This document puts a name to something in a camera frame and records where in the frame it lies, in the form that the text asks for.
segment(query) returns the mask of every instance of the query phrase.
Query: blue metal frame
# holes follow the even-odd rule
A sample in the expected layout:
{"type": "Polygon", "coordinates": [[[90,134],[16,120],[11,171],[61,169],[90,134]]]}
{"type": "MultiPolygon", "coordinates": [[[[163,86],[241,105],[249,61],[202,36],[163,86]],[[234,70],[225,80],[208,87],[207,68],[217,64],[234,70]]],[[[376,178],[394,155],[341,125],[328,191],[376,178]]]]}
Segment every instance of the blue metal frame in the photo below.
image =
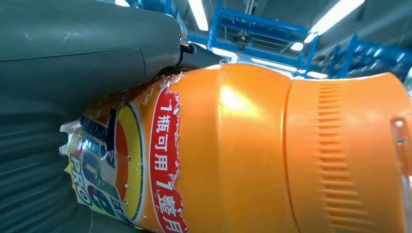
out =
{"type": "Polygon", "coordinates": [[[383,63],[389,67],[412,66],[412,52],[398,47],[383,46],[359,40],[357,34],[353,35],[349,45],[340,49],[336,46],[332,52],[332,60],[328,66],[328,75],[331,78],[345,78],[351,70],[383,63]],[[338,71],[334,70],[336,64],[343,59],[338,71]]]}
{"type": "Polygon", "coordinates": [[[209,35],[207,40],[201,35],[189,34],[188,40],[205,44],[207,49],[211,50],[212,47],[217,47],[220,49],[237,52],[238,46],[236,44],[217,40],[217,29],[218,26],[226,26],[228,28],[234,28],[240,31],[245,31],[249,33],[259,34],[269,38],[274,38],[280,41],[287,42],[287,46],[283,48],[279,54],[267,52],[263,50],[253,49],[246,47],[242,53],[249,56],[258,57],[268,61],[273,61],[276,63],[285,64],[288,66],[296,67],[299,70],[304,70],[305,72],[296,73],[294,75],[301,75],[307,77],[307,73],[311,70],[319,71],[320,67],[318,65],[313,65],[312,60],[316,52],[316,46],[319,40],[319,37],[316,36],[310,44],[310,49],[306,57],[305,63],[305,51],[304,48],[298,58],[291,58],[282,53],[295,42],[303,43],[304,39],[308,36],[310,31],[307,28],[292,25],[289,23],[278,22],[269,20],[263,17],[247,15],[244,13],[231,11],[224,9],[220,3],[217,2],[216,10],[213,16],[213,21],[210,26],[209,35]]]}

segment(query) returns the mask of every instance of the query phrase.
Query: orange bottle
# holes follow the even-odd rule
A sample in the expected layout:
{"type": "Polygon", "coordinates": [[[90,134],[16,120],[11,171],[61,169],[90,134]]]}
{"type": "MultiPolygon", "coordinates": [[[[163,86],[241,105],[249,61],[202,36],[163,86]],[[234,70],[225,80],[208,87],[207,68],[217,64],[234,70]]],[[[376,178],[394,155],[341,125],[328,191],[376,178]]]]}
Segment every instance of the orange bottle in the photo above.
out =
{"type": "Polygon", "coordinates": [[[409,233],[412,108],[391,74],[228,64],[110,94],[64,126],[80,203],[165,233],[409,233]]]}

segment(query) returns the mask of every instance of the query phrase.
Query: blue lettering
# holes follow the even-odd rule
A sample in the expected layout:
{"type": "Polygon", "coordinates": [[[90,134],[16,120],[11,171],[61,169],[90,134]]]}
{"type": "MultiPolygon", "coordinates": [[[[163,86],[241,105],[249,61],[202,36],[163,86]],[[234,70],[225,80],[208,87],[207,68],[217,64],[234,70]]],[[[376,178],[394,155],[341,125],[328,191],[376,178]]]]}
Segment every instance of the blue lettering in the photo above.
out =
{"type": "Polygon", "coordinates": [[[98,189],[95,189],[91,185],[87,187],[87,191],[89,193],[89,196],[91,196],[91,200],[99,209],[105,211],[111,216],[116,217],[116,213],[113,211],[109,200],[107,200],[106,196],[102,192],[100,192],[98,189]]]}
{"type": "Polygon", "coordinates": [[[110,198],[112,201],[113,206],[115,207],[115,210],[117,214],[125,221],[126,223],[132,224],[132,222],[129,221],[129,218],[127,217],[126,213],[124,212],[123,208],[121,207],[121,202],[118,200],[115,200],[113,198],[110,198]]]}
{"type": "Polygon", "coordinates": [[[96,142],[95,140],[91,139],[90,137],[84,137],[82,139],[82,144],[84,145],[84,147],[86,149],[88,149],[89,151],[93,152],[96,155],[100,155],[99,152],[99,143],[96,142]]]}
{"type": "Polygon", "coordinates": [[[76,186],[76,193],[77,193],[77,196],[79,196],[80,199],[84,203],[86,203],[87,205],[92,206],[91,199],[90,199],[89,195],[87,194],[87,192],[85,191],[85,189],[83,189],[80,186],[76,186]]]}
{"type": "Polygon", "coordinates": [[[88,134],[91,136],[97,138],[98,140],[102,141],[107,145],[107,148],[105,148],[105,153],[100,152],[100,156],[102,158],[105,157],[107,164],[109,164],[111,167],[115,168],[115,163],[114,163],[114,149],[115,149],[115,127],[116,127],[116,110],[111,109],[109,116],[107,117],[107,126],[101,125],[100,123],[89,119],[85,116],[82,116],[80,118],[80,124],[82,125],[84,131],[86,131],[88,134]],[[107,151],[113,151],[113,157],[110,156],[105,156],[107,151]]]}
{"type": "Polygon", "coordinates": [[[103,192],[119,199],[117,189],[102,178],[99,161],[90,153],[83,154],[83,175],[103,192]]]}

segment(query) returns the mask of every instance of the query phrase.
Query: fluorescent light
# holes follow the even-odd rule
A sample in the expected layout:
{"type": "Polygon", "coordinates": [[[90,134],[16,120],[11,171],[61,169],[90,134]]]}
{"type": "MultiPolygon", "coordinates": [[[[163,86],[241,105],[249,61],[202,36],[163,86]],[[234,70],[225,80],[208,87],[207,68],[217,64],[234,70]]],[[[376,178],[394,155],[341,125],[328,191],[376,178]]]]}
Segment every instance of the fluorescent light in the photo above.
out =
{"type": "MultiPolygon", "coordinates": [[[[322,35],[364,2],[365,0],[340,0],[310,29],[310,31],[322,35]]],[[[305,43],[309,43],[314,38],[315,35],[310,34],[305,39],[305,43]]]]}
{"type": "Polygon", "coordinates": [[[405,56],[405,53],[400,54],[400,56],[398,57],[398,59],[396,60],[396,62],[400,62],[400,60],[402,60],[402,58],[405,56]]]}
{"type": "Polygon", "coordinates": [[[318,73],[318,72],[314,72],[314,71],[309,71],[308,76],[311,76],[311,77],[317,78],[317,79],[324,79],[324,78],[327,77],[327,74],[322,74],[322,73],[318,73]]]}
{"type": "Polygon", "coordinates": [[[115,4],[117,6],[128,6],[128,7],[130,7],[130,5],[126,2],[126,0],[115,0],[115,4]]]}
{"type": "Polygon", "coordinates": [[[378,64],[378,63],[377,63],[377,62],[375,62],[375,63],[371,66],[371,68],[370,68],[370,69],[373,69],[373,67],[375,67],[377,64],[378,64]]]}
{"type": "Polygon", "coordinates": [[[196,42],[192,42],[192,41],[188,41],[188,42],[189,42],[189,43],[196,44],[196,45],[202,47],[203,49],[206,49],[206,45],[204,45],[204,44],[200,44],[200,43],[196,43],[196,42]]]}
{"type": "Polygon", "coordinates": [[[303,49],[303,44],[296,42],[291,46],[291,50],[300,51],[303,49]]]}
{"type": "Polygon", "coordinates": [[[202,0],[189,0],[189,5],[192,9],[194,19],[197,23],[197,27],[199,27],[199,29],[202,31],[209,31],[205,10],[203,9],[202,0]]]}
{"type": "Polygon", "coordinates": [[[277,68],[289,70],[289,71],[292,71],[292,72],[297,71],[297,68],[295,68],[295,67],[290,67],[290,66],[286,66],[286,65],[282,65],[282,64],[278,64],[278,63],[268,62],[268,61],[260,60],[260,59],[257,59],[257,58],[251,58],[250,60],[252,60],[252,62],[264,64],[264,65],[267,65],[267,66],[277,67],[277,68]]]}
{"type": "Polygon", "coordinates": [[[215,48],[215,47],[212,48],[212,52],[219,55],[219,56],[225,56],[225,57],[232,58],[232,61],[230,61],[230,63],[238,62],[238,55],[235,54],[234,52],[222,50],[222,49],[215,48]]]}
{"type": "Polygon", "coordinates": [[[381,51],[382,51],[382,49],[378,49],[378,50],[375,52],[374,57],[378,56],[381,51]]]}

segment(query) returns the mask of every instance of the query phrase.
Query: bottle label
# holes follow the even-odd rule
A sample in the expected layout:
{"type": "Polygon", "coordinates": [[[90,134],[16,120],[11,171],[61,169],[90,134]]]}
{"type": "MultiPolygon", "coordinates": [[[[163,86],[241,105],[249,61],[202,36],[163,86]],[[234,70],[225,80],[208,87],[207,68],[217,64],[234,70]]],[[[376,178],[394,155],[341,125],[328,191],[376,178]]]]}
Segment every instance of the bottle label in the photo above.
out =
{"type": "Polygon", "coordinates": [[[61,150],[80,203],[153,232],[188,232],[174,187],[181,104],[170,86],[180,78],[110,94],[62,126],[69,142],[61,150]]]}

